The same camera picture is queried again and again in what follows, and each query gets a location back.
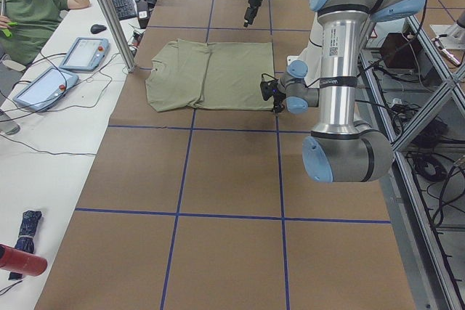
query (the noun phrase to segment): grid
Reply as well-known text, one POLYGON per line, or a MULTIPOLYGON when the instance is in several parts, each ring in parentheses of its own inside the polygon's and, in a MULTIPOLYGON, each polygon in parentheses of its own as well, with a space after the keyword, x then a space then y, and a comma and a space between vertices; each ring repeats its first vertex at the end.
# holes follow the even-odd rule
POLYGON ((245 10, 159 0, 36 309, 414 308, 378 182, 304 172, 317 110, 147 105, 168 41, 271 41, 277 74, 307 45, 308 0, 245 10))

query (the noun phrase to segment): red thermos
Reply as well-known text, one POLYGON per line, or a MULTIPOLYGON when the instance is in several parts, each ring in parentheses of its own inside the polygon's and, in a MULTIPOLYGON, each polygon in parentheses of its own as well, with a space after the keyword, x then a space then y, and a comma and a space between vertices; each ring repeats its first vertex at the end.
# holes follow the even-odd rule
POLYGON ((47 268, 47 260, 35 254, 0 244, 0 269, 38 276, 47 268))

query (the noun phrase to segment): table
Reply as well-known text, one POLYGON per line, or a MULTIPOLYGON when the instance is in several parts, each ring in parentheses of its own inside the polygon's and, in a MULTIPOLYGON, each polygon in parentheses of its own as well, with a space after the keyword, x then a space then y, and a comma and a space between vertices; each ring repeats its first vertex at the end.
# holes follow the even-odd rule
MULTIPOLYGON (((95 23, 108 27, 97 0, 91 0, 91 3, 90 8, 69 11, 43 48, 44 56, 67 52, 79 36, 93 36, 89 29, 95 23)), ((121 25, 129 40, 134 28, 138 28, 137 18, 121 21, 121 25)), ((102 67, 118 53, 118 48, 109 29, 95 37, 107 38, 110 42, 110 48, 100 66, 102 67)), ((62 58, 63 56, 55 57, 51 61, 59 65, 62 58)), ((33 80, 50 65, 46 60, 33 65, 22 80, 33 80)), ((71 107, 59 112, 36 113, 21 118, 29 113, 14 110, 15 106, 7 100, 1 108, 13 110, 8 114, 12 118, 20 118, 17 122, 21 126, 20 132, 10 138, 39 150, 95 154, 127 74, 124 62, 118 55, 102 72, 111 76, 111 81, 107 76, 97 73, 88 82, 80 83, 69 91, 52 110, 74 105, 95 105, 91 108, 71 107)), ((92 74, 79 73, 80 80, 85 80, 92 74)), ((22 88, 23 85, 18 84, 10 98, 22 88)), ((45 257, 49 267, 38 277, 26 277, 22 284, 12 288, 0 299, 0 307, 3 309, 29 310, 34 307, 47 280, 94 156, 37 153, 5 138, 0 138, 0 152, 1 243, 15 245, 24 211, 43 213, 38 234, 34 238, 35 253, 45 257)), ((9 272, 0 270, 0 288, 12 283, 7 281, 8 274, 9 272)))

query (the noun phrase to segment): green shirt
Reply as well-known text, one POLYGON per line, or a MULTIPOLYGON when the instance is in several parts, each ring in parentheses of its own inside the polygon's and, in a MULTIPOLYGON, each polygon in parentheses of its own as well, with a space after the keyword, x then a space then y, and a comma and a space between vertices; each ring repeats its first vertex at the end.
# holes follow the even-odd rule
POLYGON ((12 60, 31 63, 60 24, 62 10, 69 10, 68 0, 6 0, 5 15, 17 25, 9 38, 0 32, 0 45, 12 60))

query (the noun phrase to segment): umbrella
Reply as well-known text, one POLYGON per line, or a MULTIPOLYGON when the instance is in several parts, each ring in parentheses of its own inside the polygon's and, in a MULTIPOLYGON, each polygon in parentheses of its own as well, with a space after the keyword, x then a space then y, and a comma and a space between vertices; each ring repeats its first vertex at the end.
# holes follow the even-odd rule
MULTIPOLYGON (((23 221, 21 222, 15 249, 34 253, 34 241, 32 239, 36 235, 37 224, 41 217, 41 211, 26 211, 23 213, 23 221)), ((8 280, 20 280, 21 278, 23 278, 22 274, 10 272, 8 280)))

